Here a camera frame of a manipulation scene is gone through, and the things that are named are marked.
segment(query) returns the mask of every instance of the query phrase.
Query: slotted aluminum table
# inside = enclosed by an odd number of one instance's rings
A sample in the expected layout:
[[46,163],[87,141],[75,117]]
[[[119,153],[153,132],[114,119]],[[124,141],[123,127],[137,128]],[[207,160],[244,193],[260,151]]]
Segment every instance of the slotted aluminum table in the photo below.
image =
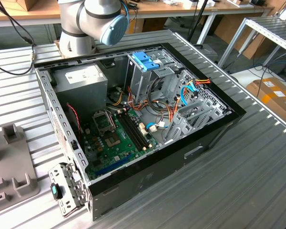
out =
[[282,21],[276,16],[245,18],[242,24],[239,26],[238,30],[236,31],[235,36],[231,40],[221,60],[219,61],[218,63],[219,67],[222,67],[224,65],[226,59],[228,58],[232,49],[234,48],[237,40],[242,35],[246,25],[251,27],[253,30],[248,36],[247,40],[245,41],[243,47],[239,50],[240,53],[247,47],[247,45],[251,42],[252,38],[257,33],[264,35],[265,37],[267,37],[268,39],[272,40],[274,43],[277,44],[277,47],[265,60],[264,65],[267,65],[269,63],[269,61],[272,59],[272,57],[279,50],[280,47],[286,49],[286,22],[285,21]]
[[[0,228],[284,228],[286,123],[176,33],[126,35],[101,52],[168,42],[237,101],[247,114],[211,151],[92,222],[86,208],[64,219],[50,190],[48,170],[64,161],[34,72],[0,71],[0,126],[24,128],[41,191],[0,212]],[[0,51],[0,66],[29,65],[29,48]],[[37,47],[37,60],[59,59],[55,45]]]

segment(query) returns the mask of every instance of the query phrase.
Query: blue cable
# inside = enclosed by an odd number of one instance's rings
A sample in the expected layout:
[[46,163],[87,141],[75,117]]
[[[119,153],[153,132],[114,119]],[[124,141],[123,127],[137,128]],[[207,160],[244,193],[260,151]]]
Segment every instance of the blue cable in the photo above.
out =
[[186,102],[186,100],[185,100],[185,98],[184,98],[184,95],[183,95],[183,91],[184,91],[184,89],[185,88],[188,88],[188,89],[190,89],[192,92],[194,92],[194,91],[199,91],[197,88],[193,88],[193,87],[191,87],[191,86],[184,86],[183,88],[181,88],[181,100],[182,100],[182,102],[184,103],[184,105],[186,105],[187,106],[187,102]]
[[152,125],[155,125],[156,123],[149,123],[149,124],[147,124],[147,126],[146,126],[146,129],[149,129]]
[[149,123],[146,126],[146,129],[149,129],[152,125],[157,125],[156,123]]
[[128,11],[128,8],[126,6],[126,4],[121,1],[122,5],[124,6],[125,10],[126,10],[126,14],[127,14],[127,27],[129,26],[129,11]]

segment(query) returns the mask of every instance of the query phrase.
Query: wooden table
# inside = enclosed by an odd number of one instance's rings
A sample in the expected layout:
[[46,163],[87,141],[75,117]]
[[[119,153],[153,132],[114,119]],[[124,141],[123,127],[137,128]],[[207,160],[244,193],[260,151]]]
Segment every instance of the wooden table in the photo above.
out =
[[[138,19],[146,18],[162,18],[162,17],[177,17],[177,16],[193,16],[194,7],[191,9],[184,9],[182,4],[177,6],[169,6],[160,2],[140,2],[138,3]],[[263,13],[262,16],[266,16],[273,7],[260,7],[241,9],[225,0],[220,3],[216,3],[214,7],[206,8],[203,15],[208,15],[208,19],[205,23],[204,29],[199,37],[198,43],[203,43],[216,15],[219,14],[240,14],[240,13]],[[29,11],[19,11],[7,9],[9,14],[19,21],[22,25],[36,25],[36,24],[56,24],[60,23],[60,10],[56,0],[40,0]],[[135,12],[130,10],[131,18],[135,17]],[[137,23],[136,26],[140,27],[143,23]],[[10,26],[8,18],[0,13],[0,27]]]

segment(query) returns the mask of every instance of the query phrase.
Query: yellow wire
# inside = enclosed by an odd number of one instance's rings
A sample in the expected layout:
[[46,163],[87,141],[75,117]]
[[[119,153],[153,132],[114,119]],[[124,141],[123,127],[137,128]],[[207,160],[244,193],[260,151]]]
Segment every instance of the yellow wire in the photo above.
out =
[[122,101],[122,94],[123,94],[123,92],[120,93],[119,100],[116,103],[114,103],[113,106],[117,106],[117,105],[119,105],[121,103],[121,101]]

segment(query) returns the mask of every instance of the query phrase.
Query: label on power supply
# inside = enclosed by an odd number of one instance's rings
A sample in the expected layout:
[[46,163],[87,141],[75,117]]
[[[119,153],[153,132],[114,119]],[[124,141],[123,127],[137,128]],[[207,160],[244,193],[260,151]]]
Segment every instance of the label on power supply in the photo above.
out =
[[65,74],[68,82],[70,84],[72,83],[78,83],[86,80],[92,80],[100,77],[101,73],[98,71],[98,69],[93,65],[86,69],[77,70],[73,72],[68,72]]

